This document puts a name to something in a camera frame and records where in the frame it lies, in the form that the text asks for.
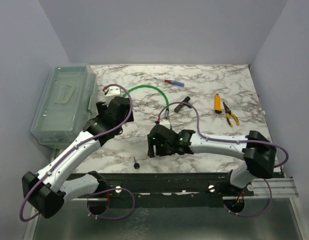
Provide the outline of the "green cable lock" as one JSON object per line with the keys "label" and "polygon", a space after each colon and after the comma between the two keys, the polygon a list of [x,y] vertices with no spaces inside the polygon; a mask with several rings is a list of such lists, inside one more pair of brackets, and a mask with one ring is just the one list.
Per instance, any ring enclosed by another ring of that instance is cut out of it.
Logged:
{"label": "green cable lock", "polygon": [[153,122],[165,116],[166,109],[161,110],[170,103],[169,90],[163,86],[139,84],[128,86],[127,90],[133,101],[134,120]]}

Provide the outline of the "black head key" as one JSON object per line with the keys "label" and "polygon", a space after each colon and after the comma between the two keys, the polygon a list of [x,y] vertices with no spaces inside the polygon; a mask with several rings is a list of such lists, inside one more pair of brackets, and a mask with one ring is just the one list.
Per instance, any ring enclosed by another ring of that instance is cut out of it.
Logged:
{"label": "black head key", "polygon": [[136,170],[139,169],[139,168],[140,168],[140,165],[139,165],[139,163],[137,162],[136,158],[133,157],[133,160],[134,160],[134,165],[133,165],[133,167],[134,167]]}

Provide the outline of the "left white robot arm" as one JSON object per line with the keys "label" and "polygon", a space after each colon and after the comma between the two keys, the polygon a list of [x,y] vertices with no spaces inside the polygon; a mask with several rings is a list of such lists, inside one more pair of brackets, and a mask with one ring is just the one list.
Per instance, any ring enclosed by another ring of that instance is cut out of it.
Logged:
{"label": "left white robot arm", "polygon": [[24,203],[30,203],[48,219],[55,215],[65,201],[84,195],[101,197],[105,181],[95,171],[77,179],[69,176],[88,156],[113,139],[122,125],[133,121],[130,97],[114,97],[106,110],[90,119],[76,139],[51,163],[37,173],[28,171],[22,177]]}

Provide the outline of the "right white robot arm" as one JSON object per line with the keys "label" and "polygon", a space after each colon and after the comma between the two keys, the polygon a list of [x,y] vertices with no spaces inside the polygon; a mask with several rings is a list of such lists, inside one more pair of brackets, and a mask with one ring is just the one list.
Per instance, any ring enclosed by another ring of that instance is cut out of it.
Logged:
{"label": "right white robot arm", "polygon": [[225,192],[236,196],[254,179],[271,179],[274,174],[277,150],[260,132],[251,130],[241,136],[209,136],[183,129],[176,133],[161,124],[155,125],[147,135],[150,158],[174,154],[215,154],[233,157],[243,163],[230,171]]}

